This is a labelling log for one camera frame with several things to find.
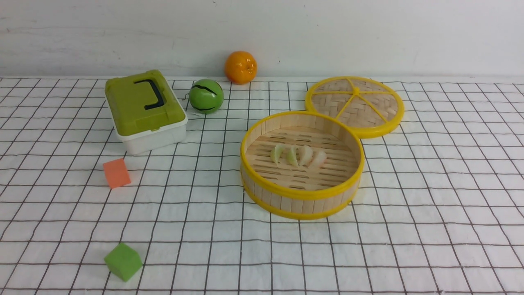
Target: steamer basket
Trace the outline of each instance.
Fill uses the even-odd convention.
[[[322,149],[322,168],[294,167],[270,153],[279,143]],[[358,137],[327,115],[292,111],[266,117],[251,127],[241,145],[244,189],[262,208],[287,218],[317,219],[342,210],[353,199],[364,168]]]
[[[404,115],[404,104],[395,91],[361,77],[318,82],[306,93],[305,108],[340,121],[360,139],[388,134]]]

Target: green cube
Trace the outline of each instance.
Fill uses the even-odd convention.
[[[137,251],[120,243],[104,257],[105,264],[117,277],[127,282],[142,267],[142,260]]]

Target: grid tablecloth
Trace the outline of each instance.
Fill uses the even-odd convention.
[[[186,140],[137,156],[104,79],[0,80],[2,294],[524,293],[524,80],[381,80],[402,124],[362,140],[347,208],[298,222],[243,193],[238,153],[317,80],[220,82],[204,116],[186,99],[197,79],[169,80]],[[110,190],[102,164],[121,157],[132,183]],[[103,261],[121,241],[145,263],[127,283]]]

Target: bamboo steamer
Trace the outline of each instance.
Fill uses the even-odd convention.
[[[282,143],[322,149],[321,168],[294,167],[271,150]],[[364,168],[360,140],[326,115],[293,111],[275,114],[249,129],[241,144],[244,189],[262,208],[294,219],[317,219],[342,210],[353,199]]]

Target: black handle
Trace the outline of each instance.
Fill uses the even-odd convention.
[[[151,88],[153,88],[153,92],[155,93],[155,95],[157,96],[157,99],[158,99],[158,101],[156,103],[148,104],[147,106],[144,106],[144,109],[150,110],[150,109],[159,108],[159,107],[163,106],[164,105],[164,100],[162,98],[162,94],[160,93],[160,90],[158,90],[158,87],[153,82],[153,80],[146,79],[146,80],[136,81],[135,84],[142,83],[142,82],[149,82],[149,85],[151,85]]]

